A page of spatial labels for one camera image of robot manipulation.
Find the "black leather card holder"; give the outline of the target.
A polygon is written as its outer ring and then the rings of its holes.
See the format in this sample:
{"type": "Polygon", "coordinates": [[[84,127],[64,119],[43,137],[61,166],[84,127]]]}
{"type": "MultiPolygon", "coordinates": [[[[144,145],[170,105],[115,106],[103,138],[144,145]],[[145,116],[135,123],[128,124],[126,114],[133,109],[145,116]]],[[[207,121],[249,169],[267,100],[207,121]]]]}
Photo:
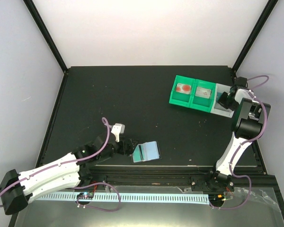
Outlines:
{"type": "Polygon", "coordinates": [[[161,154],[156,141],[138,144],[132,154],[132,162],[134,164],[158,159],[161,159],[161,154]]]}

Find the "white card red pattern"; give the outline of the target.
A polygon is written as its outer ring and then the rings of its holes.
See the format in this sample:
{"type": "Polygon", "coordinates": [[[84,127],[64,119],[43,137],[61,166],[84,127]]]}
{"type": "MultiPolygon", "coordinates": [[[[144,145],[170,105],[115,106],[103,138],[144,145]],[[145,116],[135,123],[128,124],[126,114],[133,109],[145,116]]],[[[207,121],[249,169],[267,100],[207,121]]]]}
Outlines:
{"type": "Polygon", "coordinates": [[[212,90],[204,87],[196,87],[195,96],[209,99],[211,96],[212,90]]]}

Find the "teal AION VIP card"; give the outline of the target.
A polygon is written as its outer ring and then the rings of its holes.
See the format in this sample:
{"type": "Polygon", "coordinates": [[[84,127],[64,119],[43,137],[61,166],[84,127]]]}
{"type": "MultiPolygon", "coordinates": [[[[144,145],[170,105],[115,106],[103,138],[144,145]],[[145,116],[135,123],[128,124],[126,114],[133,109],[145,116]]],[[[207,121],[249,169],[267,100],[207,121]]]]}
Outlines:
{"type": "Polygon", "coordinates": [[[221,92],[217,92],[216,94],[216,102],[219,101],[220,97],[221,97],[222,93],[221,92]]]}

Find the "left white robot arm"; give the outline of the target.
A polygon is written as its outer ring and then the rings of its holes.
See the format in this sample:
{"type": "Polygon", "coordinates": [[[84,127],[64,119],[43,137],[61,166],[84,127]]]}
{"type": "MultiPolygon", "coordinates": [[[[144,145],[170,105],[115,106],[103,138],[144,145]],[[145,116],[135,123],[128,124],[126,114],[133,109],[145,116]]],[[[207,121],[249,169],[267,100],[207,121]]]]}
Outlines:
{"type": "Polygon", "coordinates": [[[115,154],[129,157],[137,145],[138,141],[134,139],[116,139],[111,135],[106,140],[104,136],[98,136],[49,164],[21,173],[12,169],[5,173],[0,183],[0,207],[5,215],[13,215],[43,195],[67,188],[89,188],[92,166],[115,154]]]}

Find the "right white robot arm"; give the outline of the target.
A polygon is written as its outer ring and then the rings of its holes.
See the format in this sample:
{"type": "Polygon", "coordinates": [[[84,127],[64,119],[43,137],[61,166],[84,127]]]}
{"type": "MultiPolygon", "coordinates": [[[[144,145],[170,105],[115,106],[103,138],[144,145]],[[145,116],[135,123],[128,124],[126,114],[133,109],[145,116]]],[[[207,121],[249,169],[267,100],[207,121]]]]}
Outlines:
{"type": "Polygon", "coordinates": [[[232,110],[231,139],[225,152],[208,173],[193,175],[193,191],[221,193],[237,177],[234,168],[244,151],[261,138],[267,126],[271,106],[260,101],[254,89],[248,87],[249,79],[238,77],[229,92],[224,91],[217,103],[226,110],[232,110]]]}

